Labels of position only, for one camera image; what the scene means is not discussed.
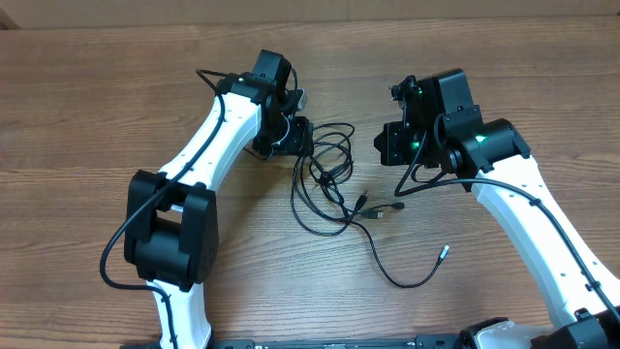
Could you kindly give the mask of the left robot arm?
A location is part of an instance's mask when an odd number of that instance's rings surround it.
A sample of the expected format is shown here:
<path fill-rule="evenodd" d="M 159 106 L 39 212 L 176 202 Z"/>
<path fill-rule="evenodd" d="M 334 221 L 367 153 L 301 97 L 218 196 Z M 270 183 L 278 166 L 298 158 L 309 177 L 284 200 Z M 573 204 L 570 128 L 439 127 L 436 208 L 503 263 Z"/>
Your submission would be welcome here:
<path fill-rule="evenodd" d="M 211 344 L 203 283 L 219 243 L 216 194 L 245 145 L 263 158 L 313 151 L 312 125 L 298 115 L 305 92 L 287 86 L 296 73 L 283 54 L 263 49 L 251 71 L 219 78 L 193 138 L 158 172 L 138 171 L 129 185 L 124 258 L 157 302 L 156 348 Z"/>

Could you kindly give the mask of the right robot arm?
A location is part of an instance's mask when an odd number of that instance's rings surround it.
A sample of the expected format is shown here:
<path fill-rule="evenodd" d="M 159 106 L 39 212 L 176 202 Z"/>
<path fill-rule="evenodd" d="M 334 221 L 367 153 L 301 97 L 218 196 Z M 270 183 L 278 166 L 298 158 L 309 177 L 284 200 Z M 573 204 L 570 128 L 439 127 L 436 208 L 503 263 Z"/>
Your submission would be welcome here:
<path fill-rule="evenodd" d="M 548 190 L 531 148 L 506 119 L 484 122 L 461 69 L 390 87 L 403 115 L 375 138 L 385 166 L 439 174 L 397 197 L 449 185 L 472 193 L 503 228 L 533 276 L 551 321 L 496 317 L 440 339 L 444 348 L 616 348 L 619 279 L 577 232 Z"/>

